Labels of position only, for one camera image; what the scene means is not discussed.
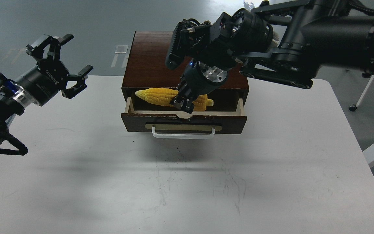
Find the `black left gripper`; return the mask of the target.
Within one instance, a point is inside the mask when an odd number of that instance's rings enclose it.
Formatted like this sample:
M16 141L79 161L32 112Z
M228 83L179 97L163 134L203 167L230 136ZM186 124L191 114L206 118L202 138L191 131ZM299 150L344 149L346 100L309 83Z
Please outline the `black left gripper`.
M45 105L61 89L63 97L72 99L87 88L85 81L94 67L86 65L77 75L70 75L60 60L61 46L73 38L73 34L66 34L63 37L45 34L32 45L26 46L26 54L32 56L37 65L15 78L14 82L34 98L34 104ZM71 81L75 81L76 84L65 88Z

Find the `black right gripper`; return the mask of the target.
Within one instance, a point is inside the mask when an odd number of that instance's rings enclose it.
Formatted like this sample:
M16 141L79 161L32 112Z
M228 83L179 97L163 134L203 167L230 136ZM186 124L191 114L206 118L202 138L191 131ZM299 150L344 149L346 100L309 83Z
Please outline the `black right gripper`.
M185 113L193 112L193 101L200 95L206 95L222 86L228 80L228 71L216 66L210 67L200 61L190 61L178 84L178 93L169 102Z

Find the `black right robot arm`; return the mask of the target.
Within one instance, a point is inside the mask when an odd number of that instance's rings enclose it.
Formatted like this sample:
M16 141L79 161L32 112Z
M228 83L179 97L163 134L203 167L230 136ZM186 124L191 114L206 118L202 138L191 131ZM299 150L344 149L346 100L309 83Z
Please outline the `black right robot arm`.
M223 12L216 22L178 22L165 65L191 57L170 104L192 113L193 102L228 79L243 76L310 89L321 66L359 69L374 76L374 9L359 0L297 0L251 11Z

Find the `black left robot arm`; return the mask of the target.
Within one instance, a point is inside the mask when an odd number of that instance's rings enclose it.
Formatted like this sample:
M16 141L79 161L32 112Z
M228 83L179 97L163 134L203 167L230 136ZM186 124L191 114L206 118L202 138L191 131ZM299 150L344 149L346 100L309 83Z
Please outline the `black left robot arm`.
M63 37L43 35L26 53L36 65L16 79L0 72L0 154L25 155L28 148L9 132L9 120L22 115L30 104L45 105L58 92L67 99L86 89L87 74L93 67L87 65L78 74L70 74L60 60L61 47L72 40L72 34Z

